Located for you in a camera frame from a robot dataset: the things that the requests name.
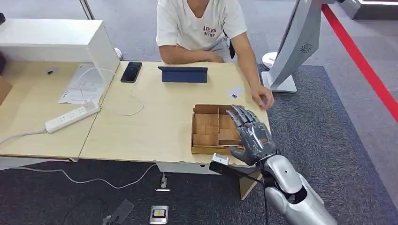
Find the paper document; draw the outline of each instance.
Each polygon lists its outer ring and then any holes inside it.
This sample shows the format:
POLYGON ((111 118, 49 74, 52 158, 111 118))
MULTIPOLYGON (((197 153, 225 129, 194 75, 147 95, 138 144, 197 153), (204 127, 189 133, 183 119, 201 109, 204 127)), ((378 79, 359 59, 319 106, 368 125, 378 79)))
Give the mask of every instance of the paper document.
POLYGON ((90 100, 99 103, 105 89, 104 81, 97 69, 88 71, 81 79, 79 78, 88 69, 93 68, 94 64, 87 63, 80 65, 68 87, 61 95, 58 103, 84 104, 90 100))

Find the printed text on t-shirt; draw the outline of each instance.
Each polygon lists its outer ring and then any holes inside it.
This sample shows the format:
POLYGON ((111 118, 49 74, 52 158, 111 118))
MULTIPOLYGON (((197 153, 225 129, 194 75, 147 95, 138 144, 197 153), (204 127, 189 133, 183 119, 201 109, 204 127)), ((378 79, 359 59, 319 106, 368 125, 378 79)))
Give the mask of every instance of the printed text on t-shirt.
POLYGON ((207 26, 204 26, 204 27, 203 27, 203 31, 204 31, 204 33, 205 33, 205 36, 209 36, 209 37, 211 37, 211 38, 213 38, 214 35, 215 35, 215 33, 217 32, 217 31, 215 30, 215 28, 210 28, 210 27, 207 27, 207 26))

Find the robotic arm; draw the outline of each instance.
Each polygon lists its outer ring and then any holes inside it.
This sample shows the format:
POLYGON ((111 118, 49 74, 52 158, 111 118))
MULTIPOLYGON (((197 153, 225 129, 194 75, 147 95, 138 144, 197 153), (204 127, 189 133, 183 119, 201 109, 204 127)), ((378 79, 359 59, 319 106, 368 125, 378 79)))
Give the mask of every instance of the robotic arm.
MULTIPOLYGON (((264 177, 265 196, 269 204, 291 225, 337 225, 337 221, 326 210, 323 200, 311 188, 307 180, 298 173, 288 159, 277 154, 272 136, 257 116, 242 106, 232 106, 227 111, 234 121, 244 151, 230 147, 231 154, 248 165, 256 164, 264 177)), ((210 169, 221 174, 242 176, 242 172, 215 164, 225 159, 214 155, 210 169)))

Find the carpet floor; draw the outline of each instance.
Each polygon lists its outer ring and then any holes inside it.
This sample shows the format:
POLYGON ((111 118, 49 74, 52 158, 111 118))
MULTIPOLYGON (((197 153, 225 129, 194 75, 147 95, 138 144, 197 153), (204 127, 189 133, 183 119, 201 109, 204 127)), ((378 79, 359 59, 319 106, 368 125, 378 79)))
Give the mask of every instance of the carpet floor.
MULTIPOLYGON (((339 224, 398 224, 398 213, 324 68, 302 66, 294 77, 298 92, 276 95, 276 105, 269 111, 271 131, 282 154, 307 177, 339 224)), ((101 177, 121 186, 138 179, 149 166, 79 160, 32 167, 61 168, 76 180, 101 177)), ((101 224, 124 199, 135 205, 124 225, 149 224, 150 208, 159 204, 170 207, 171 225, 265 224, 261 187, 241 201, 237 180, 176 173, 169 176, 172 191, 156 193, 160 175, 152 168, 140 183, 115 190, 98 181, 75 184, 59 172, 4 170, 0 172, 0 224, 101 224)), ((271 209, 269 217, 271 225, 285 224, 271 209)))
MULTIPOLYGON (((264 53, 278 49, 295 0, 239 1, 248 37, 260 61, 264 53)), ((126 60, 160 60, 155 42, 158 0, 88 2, 95 18, 104 20, 112 43, 123 51, 126 60)), ((398 22, 353 21, 338 2, 330 7, 384 85, 398 99, 398 22)), ((86 19, 78 0, 1 0, 0 9, 7 18, 86 19)), ((378 174, 398 206, 398 123, 358 70, 324 16, 320 34, 319 49, 305 63, 324 66, 328 72, 378 174)), ((0 158, 0 169, 6 165, 38 162, 0 158)))

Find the white monitor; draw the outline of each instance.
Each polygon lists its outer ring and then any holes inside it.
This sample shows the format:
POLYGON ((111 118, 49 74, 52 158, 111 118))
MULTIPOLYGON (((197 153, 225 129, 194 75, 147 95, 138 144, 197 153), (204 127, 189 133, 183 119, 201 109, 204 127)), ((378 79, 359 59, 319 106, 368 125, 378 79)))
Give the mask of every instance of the white monitor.
POLYGON ((262 72, 265 87, 275 92, 297 91, 291 76, 319 46, 321 5, 335 0, 296 0, 278 52, 264 55, 263 64, 270 68, 262 72))

